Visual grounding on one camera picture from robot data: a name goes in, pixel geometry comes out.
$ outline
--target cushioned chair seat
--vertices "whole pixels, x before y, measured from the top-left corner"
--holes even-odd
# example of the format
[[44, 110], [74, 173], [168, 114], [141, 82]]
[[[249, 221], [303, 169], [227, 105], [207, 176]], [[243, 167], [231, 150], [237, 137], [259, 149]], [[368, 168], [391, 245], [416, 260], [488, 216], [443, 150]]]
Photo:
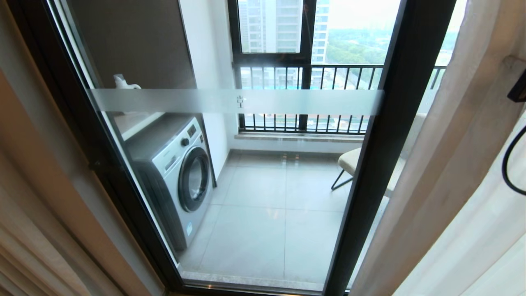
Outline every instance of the cushioned chair seat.
[[[358, 148], [342, 154], [338, 159], [338, 165], [340, 165], [343, 170], [354, 176], [356, 167], [358, 166], [360, 152], [361, 148]], [[399, 157], [396, 166], [394, 167], [393, 174], [391, 175], [391, 179], [389, 180], [389, 184], [387, 185], [388, 191], [393, 191], [395, 189], [398, 178], [400, 178], [405, 165], [406, 160]]]

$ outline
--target sky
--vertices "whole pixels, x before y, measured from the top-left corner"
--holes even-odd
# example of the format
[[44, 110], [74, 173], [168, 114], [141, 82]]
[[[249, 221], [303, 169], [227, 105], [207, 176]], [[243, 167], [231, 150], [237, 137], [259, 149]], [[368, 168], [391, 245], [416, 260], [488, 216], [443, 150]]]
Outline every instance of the sky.
[[[457, 0], [448, 31], [458, 32], [467, 0]], [[329, 28], [392, 28], [400, 0], [330, 0]]]

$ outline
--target white curtain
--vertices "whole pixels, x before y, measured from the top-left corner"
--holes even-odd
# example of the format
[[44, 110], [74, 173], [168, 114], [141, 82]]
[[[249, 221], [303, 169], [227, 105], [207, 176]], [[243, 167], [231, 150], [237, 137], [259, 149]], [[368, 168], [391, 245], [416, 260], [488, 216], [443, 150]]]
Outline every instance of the white curtain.
[[0, 295], [4, 294], [122, 295], [0, 150]]
[[[524, 293], [526, 196], [506, 187], [499, 166], [510, 133], [526, 124], [517, 123], [523, 104], [506, 98], [526, 68], [525, 7], [468, 1], [453, 58], [350, 296]], [[525, 153], [521, 143], [510, 160], [523, 188]]]

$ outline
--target black metal railing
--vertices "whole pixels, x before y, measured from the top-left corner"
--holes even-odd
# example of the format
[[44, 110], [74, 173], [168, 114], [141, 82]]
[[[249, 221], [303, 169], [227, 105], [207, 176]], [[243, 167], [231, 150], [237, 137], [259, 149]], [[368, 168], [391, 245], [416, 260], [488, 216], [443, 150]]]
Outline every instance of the black metal railing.
[[[311, 90], [375, 90], [383, 65], [310, 65]], [[303, 67], [241, 67], [243, 89], [301, 89]], [[446, 66], [435, 66], [428, 89], [438, 88]], [[240, 114], [242, 132], [364, 135], [369, 116], [338, 114]]]

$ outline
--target sliding glass door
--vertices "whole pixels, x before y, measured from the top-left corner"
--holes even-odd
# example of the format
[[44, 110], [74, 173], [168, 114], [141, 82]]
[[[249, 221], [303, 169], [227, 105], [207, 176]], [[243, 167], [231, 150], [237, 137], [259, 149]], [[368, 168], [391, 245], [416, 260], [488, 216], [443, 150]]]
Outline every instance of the sliding glass door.
[[323, 295], [403, 169], [454, 4], [9, 1], [169, 290]]

